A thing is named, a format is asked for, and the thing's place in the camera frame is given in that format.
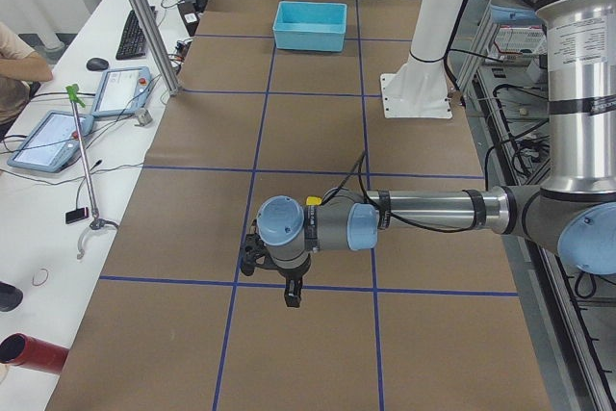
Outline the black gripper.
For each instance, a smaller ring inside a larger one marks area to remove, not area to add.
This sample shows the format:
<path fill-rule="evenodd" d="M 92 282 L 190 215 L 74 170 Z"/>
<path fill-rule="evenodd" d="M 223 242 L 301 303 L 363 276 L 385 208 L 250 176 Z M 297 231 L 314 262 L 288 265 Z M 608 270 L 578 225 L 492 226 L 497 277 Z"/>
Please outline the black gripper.
<path fill-rule="evenodd" d="M 284 300 L 288 308 L 299 308 L 303 275 L 308 271 L 308 264 L 301 264 L 296 269 L 283 269 L 274 263 L 270 252 L 256 233 L 247 234 L 241 252 L 241 272 L 251 276 L 256 269 L 276 270 L 285 277 Z"/>

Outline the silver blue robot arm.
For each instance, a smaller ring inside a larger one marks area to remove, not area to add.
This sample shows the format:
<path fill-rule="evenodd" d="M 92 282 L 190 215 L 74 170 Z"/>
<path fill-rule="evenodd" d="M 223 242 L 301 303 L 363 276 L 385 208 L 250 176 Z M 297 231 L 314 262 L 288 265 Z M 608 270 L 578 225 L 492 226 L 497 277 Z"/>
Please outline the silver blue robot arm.
<path fill-rule="evenodd" d="M 540 185 L 484 191 L 328 191 L 316 204 L 265 201 L 245 236 L 240 269 L 274 270 L 298 307 L 314 253 L 376 246 L 406 224 L 459 233 L 489 229 L 534 242 L 564 263 L 615 271 L 615 0 L 492 0 L 499 22 L 538 19 L 547 31 L 550 173 Z"/>

